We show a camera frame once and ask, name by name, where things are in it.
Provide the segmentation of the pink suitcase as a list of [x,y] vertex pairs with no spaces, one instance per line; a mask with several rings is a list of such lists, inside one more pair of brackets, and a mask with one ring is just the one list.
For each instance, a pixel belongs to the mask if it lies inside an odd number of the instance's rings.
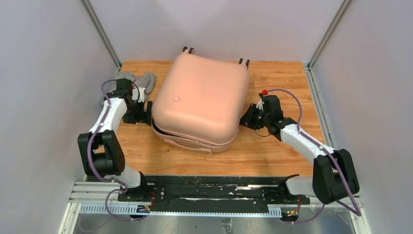
[[211,154],[228,149],[239,129],[249,63],[205,58],[184,47],[153,102],[153,131],[187,150]]

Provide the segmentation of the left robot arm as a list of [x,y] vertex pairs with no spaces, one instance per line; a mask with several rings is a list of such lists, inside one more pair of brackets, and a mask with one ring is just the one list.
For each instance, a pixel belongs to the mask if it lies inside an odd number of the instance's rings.
[[152,102],[146,102],[144,91],[126,78],[116,79],[115,89],[103,94],[98,120],[77,138],[84,171],[101,182],[118,183],[120,192],[130,192],[135,200],[144,201],[149,196],[146,178],[126,164],[116,132],[121,122],[151,125]]

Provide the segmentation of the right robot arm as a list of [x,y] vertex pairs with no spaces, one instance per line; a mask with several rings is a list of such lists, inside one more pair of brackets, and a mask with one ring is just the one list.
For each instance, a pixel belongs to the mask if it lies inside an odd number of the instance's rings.
[[266,128],[269,135],[292,147],[313,166],[312,176],[291,175],[280,180],[280,201],[288,204],[304,195],[323,204],[342,204],[343,199],[349,198],[356,206],[359,182],[350,152],[321,143],[304,131],[298,121],[285,117],[276,95],[259,96],[260,102],[249,106],[240,125],[252,130]]

